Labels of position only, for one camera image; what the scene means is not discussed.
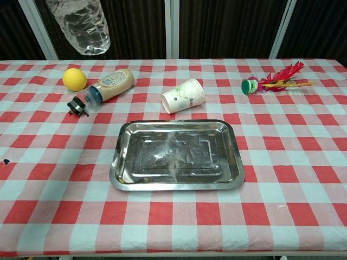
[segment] feathered shuttlecock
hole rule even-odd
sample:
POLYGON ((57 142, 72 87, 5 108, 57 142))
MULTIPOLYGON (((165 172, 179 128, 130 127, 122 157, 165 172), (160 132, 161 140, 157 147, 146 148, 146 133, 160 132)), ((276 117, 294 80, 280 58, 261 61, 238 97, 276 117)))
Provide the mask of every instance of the feathered shuttlecock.
POLYGON ((293 80, 294 74, 303 67, 304 64, 298 61, 295 65, 291 64, 277 72, 273 77, 271 77, 271 73, 267 75, 266 79, 261 79, 260 81, 255 76, 249 77, 248 80, 242 81, 242 91, 245 94, 253 93, 256 90, 279 92, 289 87, 311 86, 314 82, 297 82, 293 80))

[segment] tray rim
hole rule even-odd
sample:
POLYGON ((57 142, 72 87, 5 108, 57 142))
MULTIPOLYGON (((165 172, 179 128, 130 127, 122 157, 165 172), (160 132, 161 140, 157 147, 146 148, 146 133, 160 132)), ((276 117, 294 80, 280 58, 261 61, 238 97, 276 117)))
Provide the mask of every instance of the tray rim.
POLYGON ((243 168, 240 151, 237 146, 236 137, 233 128, 231 125, 223 120, 219 119, 202 119, 202 120, 136 120, 123 124, 119 130, 119 135, 117 139, 117 144, 115 147, 115 153, 112 159, 111 168, 110 168, 110 182, 111 184, 122 191, 169 191, 169 190, 225 190, 225 189, 234 189, 239 187, 245 180, 245 171, 243 168), (136 123, 198 123, 198 122, 218 122, 224 124, 231 135, 231 143, 233 148, 233 153, 235 154, 236 166, 239 170, 239 175, 236 179, 229 183, 133 183, 133 184, 123 184, 120 183, 115 176, 115 168, 118 163, 119 153, 120 153, 120 143, 123 136, 124 130, 131 124, 136 123))

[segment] yellow feather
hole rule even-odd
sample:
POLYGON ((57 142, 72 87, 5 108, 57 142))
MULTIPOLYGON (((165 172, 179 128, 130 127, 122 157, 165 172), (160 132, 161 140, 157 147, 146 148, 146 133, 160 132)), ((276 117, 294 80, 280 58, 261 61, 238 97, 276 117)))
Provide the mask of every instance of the yellow feather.
POLYGON ((295 83, 295 82, 289 82, 289 81, 284 83, 283 80, 279 80, 273 84, 263 84, 263 86, 267 88, 273 88, 273 87, 289 88, 289 87, 312 86, 313 84, 316 84, 316 83, 315 82, 295 83))

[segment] plastic bottle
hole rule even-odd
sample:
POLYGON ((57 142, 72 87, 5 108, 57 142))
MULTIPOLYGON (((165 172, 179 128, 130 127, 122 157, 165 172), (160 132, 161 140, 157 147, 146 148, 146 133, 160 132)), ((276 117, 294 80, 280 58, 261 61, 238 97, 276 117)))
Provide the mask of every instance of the plastic bottle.
POLYGON ((81 90, 77 97, 88 106, 96 107, 128 90, 133 84, 134 76, 131 71, 119 69, 99 80, 96 84, 81 90))
POLYGON ((69 43, 83 55, 97 55, 110 47, 108 26, 100 0, 46 0, 69 43))

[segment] red feather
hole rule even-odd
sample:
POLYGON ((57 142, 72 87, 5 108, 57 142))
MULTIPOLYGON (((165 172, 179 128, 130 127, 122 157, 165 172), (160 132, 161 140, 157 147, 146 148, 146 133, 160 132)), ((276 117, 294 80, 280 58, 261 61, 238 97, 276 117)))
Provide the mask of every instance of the red feather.
POLYGON ((271 73, 267 75, 266 79, 261 79, 262 84, 269 84, 271 82, 279 81, 279 80, 288 80, 290 79, 296 72, 300 71, 304 67, 304 64, 301 61, 298 61, 293 66, 292 64, 289 67, 284 68, 283 70, 277 72, 273 78, 271 78, 271 73))

